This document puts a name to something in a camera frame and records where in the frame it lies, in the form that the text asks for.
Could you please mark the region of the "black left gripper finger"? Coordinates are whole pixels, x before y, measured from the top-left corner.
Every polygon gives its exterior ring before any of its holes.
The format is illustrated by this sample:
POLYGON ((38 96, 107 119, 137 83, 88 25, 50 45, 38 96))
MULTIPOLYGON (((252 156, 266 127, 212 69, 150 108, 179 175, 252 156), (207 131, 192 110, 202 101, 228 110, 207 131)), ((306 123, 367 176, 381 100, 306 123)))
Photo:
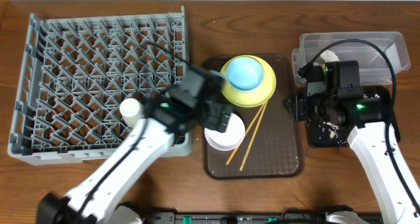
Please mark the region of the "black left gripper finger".
POLYGON ((229 104, 222 104, 217 114, 216 130, 224 133, 226 131, 230 116, 233 112, 233 107, 229 104))
POLYGON ((209 102, 206 104, 203 126, 213 131, 225 131, 225 105, 217 102, 209 102))

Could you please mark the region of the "pink white small bowl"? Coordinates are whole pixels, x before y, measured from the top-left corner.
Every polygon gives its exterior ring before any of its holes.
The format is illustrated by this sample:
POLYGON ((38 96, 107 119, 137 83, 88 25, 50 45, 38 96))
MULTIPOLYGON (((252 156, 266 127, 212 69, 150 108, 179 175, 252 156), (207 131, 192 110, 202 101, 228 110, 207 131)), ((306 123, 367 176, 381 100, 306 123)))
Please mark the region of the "pink white small bowl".
POLYGON ((221 151, 234 150, 245 138, 245 124, 238 115, 232 113, 225 132, 205 128, 204 135, 211 147, 221 151))

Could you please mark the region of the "light blue bowl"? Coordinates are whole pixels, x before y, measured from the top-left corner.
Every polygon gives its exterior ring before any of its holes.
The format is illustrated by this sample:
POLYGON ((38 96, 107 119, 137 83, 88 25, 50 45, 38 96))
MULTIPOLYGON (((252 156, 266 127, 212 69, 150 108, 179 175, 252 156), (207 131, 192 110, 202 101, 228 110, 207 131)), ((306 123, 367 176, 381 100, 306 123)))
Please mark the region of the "light blue bowl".
POLYGON ((240 56, 228 63, 226 79, 233 88, 239 91, 251 91, 263 82, 264 70, 254 58, 240 56))

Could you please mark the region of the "white tissue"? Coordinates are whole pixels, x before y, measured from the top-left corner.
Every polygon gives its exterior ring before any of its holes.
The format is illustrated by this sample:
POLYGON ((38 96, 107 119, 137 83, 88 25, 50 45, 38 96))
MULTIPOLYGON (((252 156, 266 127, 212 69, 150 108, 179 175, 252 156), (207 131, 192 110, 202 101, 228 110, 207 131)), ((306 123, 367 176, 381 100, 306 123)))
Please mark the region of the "white tissue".
POLYGON ((324 62, 337 62, 339 61, 339 57, 330 50, 325 50, 321 55, 321 59, 324 60, 324 62))

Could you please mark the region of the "white paper cup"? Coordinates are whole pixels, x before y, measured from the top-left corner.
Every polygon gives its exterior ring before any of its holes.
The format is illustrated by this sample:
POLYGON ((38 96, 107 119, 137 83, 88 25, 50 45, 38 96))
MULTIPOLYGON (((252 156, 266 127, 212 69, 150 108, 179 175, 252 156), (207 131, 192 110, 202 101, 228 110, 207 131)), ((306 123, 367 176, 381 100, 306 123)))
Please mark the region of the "white paper cup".
POLYGON ((119 106, 119 111, 123 121, 132 128, 144 117, 144 107, 135 98, 124 99, 119 106))

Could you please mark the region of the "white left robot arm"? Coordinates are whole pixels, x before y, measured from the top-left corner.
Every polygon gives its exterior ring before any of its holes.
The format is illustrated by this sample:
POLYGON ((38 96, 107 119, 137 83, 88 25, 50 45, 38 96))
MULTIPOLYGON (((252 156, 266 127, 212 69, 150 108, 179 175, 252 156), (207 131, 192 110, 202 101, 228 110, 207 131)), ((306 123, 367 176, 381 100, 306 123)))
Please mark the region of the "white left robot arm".
POLYGON ((141 118, 117 150, 84 182, 62 198, 48 193, 36 223, 106 223, 138 178, 175 141, 196 125, 223 132, 233 107, 218 92, 194 97, 175 88, 171 97, 146 101, 141 118))

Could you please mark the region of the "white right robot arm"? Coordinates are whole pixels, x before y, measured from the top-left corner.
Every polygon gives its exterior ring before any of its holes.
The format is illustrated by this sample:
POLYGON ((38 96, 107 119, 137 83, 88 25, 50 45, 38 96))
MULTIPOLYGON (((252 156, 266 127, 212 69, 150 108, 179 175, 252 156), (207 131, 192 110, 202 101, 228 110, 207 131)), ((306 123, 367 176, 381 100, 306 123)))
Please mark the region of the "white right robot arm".
POLYGON ((283 102, 318 148, 349 147, 373 189, 384 223, 419 222, 419 186, 400 148, 392 97, 382 86, 295 93, 283 102))

